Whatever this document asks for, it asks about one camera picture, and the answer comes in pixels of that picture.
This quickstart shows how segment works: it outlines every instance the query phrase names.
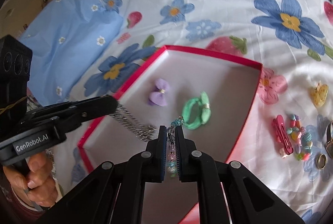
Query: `finger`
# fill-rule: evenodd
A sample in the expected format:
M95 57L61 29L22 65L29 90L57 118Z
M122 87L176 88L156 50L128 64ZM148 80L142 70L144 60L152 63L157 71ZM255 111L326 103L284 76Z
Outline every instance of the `finger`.
M25 177L13 167L11 166L3 167L3 172L6 178L8 179L9 183L11 184L11 186L20 189L28 188L27 180L25 179Z
M35 202L47 200L54 189L56 188L56 183L52 177L48 177L44 184L38 186L29 191L28 197L30 200Z
M28 162L29 169L33 172L36 172L46 164L46 160L47 157L45 152L31 156Z
M55 189L47 200L37 202L37 204L44 207L51 207L56 203L57 198L58 198L58 191Z
M36 172L31 171L27 176L28 186L32 189L44 184L52 171L52 166L52 161L50 159L46 159L46 164L43 167L38 169Z

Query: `camera lens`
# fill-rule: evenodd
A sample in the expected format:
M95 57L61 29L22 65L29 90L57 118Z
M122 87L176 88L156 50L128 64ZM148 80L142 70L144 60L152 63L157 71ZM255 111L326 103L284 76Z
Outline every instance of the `camera lens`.
M12 66L12 54L10 52L7 52L3 59L3 68L5 69L6 72L8 72L11 66Z
M26 60L24 63L24 68L23 68L25 74L27 74L29 72L29 67L30 67L30 63L28 60Z
M23 59L21 55L17 55L14 62L14 72L19 75L22 71Z

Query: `yellow hair clip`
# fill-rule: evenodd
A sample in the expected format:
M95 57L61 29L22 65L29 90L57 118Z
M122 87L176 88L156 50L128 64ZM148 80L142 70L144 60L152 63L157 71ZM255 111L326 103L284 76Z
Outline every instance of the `yellow hair clip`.
M310 96L311 100L316 108L321 107L324 105L326 101L328 93L328 85L327 84L321 84L321 81L319 81L317 87L311 88L310 90Z

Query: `blue pillow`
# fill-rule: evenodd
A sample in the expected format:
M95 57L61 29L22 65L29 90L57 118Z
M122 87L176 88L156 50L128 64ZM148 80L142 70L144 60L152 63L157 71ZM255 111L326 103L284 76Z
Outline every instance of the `blue pillow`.
M20 38L33 51L28 87L39 103L64 101L123 21L99 0L50 2Z

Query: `purple hair bow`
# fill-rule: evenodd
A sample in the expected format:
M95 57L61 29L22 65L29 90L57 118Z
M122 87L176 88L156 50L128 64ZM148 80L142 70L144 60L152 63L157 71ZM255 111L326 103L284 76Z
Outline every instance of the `purple hair bow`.
M155 80L155 91L150 93L149 100L151 105L166 106L167 101L165 99L164 93L170 89L170 85L167 81L159 78Z

